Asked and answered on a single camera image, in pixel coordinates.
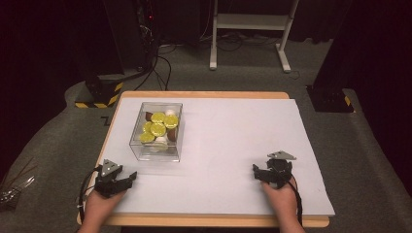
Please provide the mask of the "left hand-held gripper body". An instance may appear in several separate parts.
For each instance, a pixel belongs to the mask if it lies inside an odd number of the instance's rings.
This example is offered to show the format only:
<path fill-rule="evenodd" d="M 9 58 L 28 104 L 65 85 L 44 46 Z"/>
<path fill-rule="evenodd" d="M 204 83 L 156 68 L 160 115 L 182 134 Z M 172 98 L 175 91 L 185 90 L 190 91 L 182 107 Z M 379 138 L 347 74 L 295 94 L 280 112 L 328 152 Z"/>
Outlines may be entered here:
<path fill-rule="evenodd" d="M 119 164 L 109 159 L 104 159 L 101 168 L 98 170 L 94 189 L 105 198 L 110 198 L 128 189 L 121 185 L 121 180 L 123 179 L 118 180 L 114 178 L 114 171 L 117 167 L 119 167 Z"/>

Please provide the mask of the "white metal stand frame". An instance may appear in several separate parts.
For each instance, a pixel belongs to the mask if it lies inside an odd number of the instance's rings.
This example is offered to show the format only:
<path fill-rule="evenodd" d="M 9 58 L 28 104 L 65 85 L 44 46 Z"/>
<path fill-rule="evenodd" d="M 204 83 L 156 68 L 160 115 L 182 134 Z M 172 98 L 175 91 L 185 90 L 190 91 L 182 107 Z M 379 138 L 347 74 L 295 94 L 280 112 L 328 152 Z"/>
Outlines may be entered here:
<path fill-rule="evenodd" d="M 213 27 L 212 27 L 212 43 L 210 51 L 209 68 L 216 70 L 218 67 L 218 30 L 219 29 L 244 29 L 244 30 L 266 30 L 266 31 L 282 31 L 282 39 L 279 44 L 275 45 L 279 60 L 283 71 L 290 73 L 291 65 L 288 62 L 285 46 L 292 29 L 295 12 L 297 10 L 299 0 L 292 0 L 292 6 L 287 15 L 272 16 L 272 15 L 245 15 L 245 14 L 221 14 L 219 12 L 219 0 L 214 0 L 213 4 Z"/>

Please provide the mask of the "person's left hand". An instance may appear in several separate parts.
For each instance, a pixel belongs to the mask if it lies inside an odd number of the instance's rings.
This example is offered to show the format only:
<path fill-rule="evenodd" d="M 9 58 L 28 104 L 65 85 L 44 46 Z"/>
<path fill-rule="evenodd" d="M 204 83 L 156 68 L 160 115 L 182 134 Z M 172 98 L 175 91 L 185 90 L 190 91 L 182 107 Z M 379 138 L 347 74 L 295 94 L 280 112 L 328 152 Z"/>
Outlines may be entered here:
<path fill-rule="evenodd" d="M 101 226 L 118 205 L 125 191 L 106 198 L 93 190 L 86 199 L 86 210 L 83 225 Z"/>

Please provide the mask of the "black yellow striped stand base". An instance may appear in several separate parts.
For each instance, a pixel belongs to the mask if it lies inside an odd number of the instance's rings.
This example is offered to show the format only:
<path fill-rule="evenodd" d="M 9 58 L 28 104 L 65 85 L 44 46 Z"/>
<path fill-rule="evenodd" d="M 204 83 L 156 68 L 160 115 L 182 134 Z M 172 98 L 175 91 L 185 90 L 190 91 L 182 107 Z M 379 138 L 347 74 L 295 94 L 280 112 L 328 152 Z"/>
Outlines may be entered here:
<path fill-rule="evenodd" d="M 78 97 L 75 100 L 77 108 L 105 109 L 114 106 L 118 97 L 122 82 L 102 81 L 98 77 L 86 79 Z"/>

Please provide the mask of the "black equipment tower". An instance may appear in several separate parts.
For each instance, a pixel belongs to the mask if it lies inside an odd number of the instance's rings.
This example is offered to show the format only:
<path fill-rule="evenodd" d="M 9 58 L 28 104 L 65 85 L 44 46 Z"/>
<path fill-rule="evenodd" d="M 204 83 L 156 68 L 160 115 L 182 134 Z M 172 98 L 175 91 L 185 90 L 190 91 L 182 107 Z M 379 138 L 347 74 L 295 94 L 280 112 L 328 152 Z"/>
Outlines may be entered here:
<path fill-rule="evenodd" d="M 124 70 L 146 71 L 158 43 L 151 0 L 103 0 Z"/>

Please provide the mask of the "metal tripod legs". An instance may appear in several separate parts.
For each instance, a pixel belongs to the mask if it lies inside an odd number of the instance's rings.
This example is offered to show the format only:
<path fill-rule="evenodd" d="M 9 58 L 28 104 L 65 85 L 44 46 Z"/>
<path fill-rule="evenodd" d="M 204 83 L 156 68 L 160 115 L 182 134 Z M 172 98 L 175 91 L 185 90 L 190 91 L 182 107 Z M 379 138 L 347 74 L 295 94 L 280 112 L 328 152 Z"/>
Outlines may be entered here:
<path fill-rule="evenodd" d="M 32 165 L 32 158 L 30 158 L 14 177 L 6 178 L 0 183 L 0 213 L 13 211 L 17 207 L 22 191 L 35 181 L 34 176 L 28 178 L 25 176 L 35 168 L 36 165 Z"/>

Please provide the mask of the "person's right hand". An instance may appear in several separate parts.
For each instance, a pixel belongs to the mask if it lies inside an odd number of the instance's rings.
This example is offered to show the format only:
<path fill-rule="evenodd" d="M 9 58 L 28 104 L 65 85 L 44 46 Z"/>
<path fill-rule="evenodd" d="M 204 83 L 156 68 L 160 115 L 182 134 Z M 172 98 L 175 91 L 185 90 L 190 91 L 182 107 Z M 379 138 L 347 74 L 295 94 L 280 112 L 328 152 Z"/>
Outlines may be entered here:
<path fill-rule="evenodd" d="M 260 184 L 279 223 L 297 223 L 297 201 L 293 191 L 295 181 L 290 180 L 289 184 L 285 184 L 280 189 L 274 189 L 265 182 Z"/>

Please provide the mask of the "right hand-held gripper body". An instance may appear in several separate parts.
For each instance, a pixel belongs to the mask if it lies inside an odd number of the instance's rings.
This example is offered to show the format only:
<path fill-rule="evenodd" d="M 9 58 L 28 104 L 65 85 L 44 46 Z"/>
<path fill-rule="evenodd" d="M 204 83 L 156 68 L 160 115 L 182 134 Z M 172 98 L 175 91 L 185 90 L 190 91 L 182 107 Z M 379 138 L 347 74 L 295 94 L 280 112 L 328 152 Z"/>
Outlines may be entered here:
<path fill-rule="evenodd" d="M 292 177 L 292 161 L 296 157 L 282 150 L 269 153 L 267 157 L 267 169 L 262 172 L 261 179 L 274 188 L 281 188 Z"/>

